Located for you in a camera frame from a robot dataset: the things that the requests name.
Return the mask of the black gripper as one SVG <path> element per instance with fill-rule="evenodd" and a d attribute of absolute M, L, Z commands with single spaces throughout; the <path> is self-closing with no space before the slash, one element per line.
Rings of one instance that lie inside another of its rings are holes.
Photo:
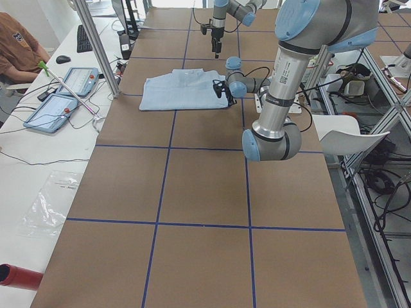
<path fill-rule="evenodd" d="M 230 92 L 230 89 L 229 89 L 229 87 L 228 87 L 227 85 L 224 85 L 224 86 L 223 86 L 223 92 L 225 93 L 225 96 L 226 96 L 226 98 L 228 99 L 227 101 L 228 101 L 228 105 L 229 105 L 229 106 L 232 106 L 232 105 L 237 104 L 236 99 L 234 99 L 234 98 L 232 97 L 231 92 Z"/>
<path fill-rule="evenodd" d="M 221 49 L 222 49 L 222 43 L 220 42 L 221 38 L 224 35 L 224 28 L 216 28 L 213 27 L 211 29 L 211 37 L 212 37 L 212 52 L 214 52 L 214 57 L 219 58 Z"/>

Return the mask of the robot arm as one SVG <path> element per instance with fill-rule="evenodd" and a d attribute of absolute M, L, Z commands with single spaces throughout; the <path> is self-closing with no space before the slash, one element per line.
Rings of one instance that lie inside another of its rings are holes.
<path fill-rule="evenodd" d="M 240 23 L 250 26 L 256 18 L 256 12 L 266 3 L 266 0 L 251 0 L 245 5 L 234 0 L 214 1 L 213 16 L 208 26 L 211 29 L 212 52 L 215 58 L 219 58 L 221 53 L 221 39 L 225 33 L 226 16 L 230 15 Z"/>
<path fill-rule="evenodd" d="M 288 112 L 310 58 L 322 46 L 341 53 L 371 45 L 378 31 L 378 10 L 378 1 L 286 1 L 275 21 L 279 51 L 271 80 L 248 78 L 240 58 L 227 59 L 225 83 L 233 97 L 267 89 L 259 119 L 242 135 L 248 160 L 287 160 L 299 152 L 301 132 Z"/>

